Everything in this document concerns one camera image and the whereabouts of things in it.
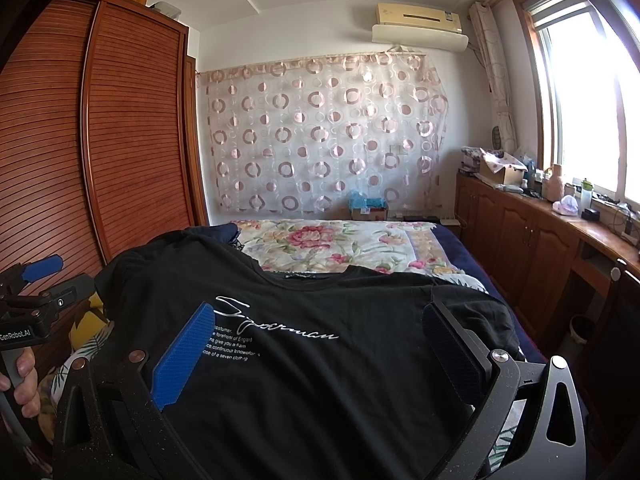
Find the person's left hand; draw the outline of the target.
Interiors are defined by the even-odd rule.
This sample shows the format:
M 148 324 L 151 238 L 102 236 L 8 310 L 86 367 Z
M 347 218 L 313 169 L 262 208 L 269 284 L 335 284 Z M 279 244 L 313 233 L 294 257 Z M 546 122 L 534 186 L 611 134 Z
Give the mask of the person's left hand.
M 24 348 L 15 362 L 17 374 L 23 381 L 15 388 L 14 399 L 26 418 L 36 417 L 40 412 L 38 374 L 35 364 L 35 355 L 30 347 Z

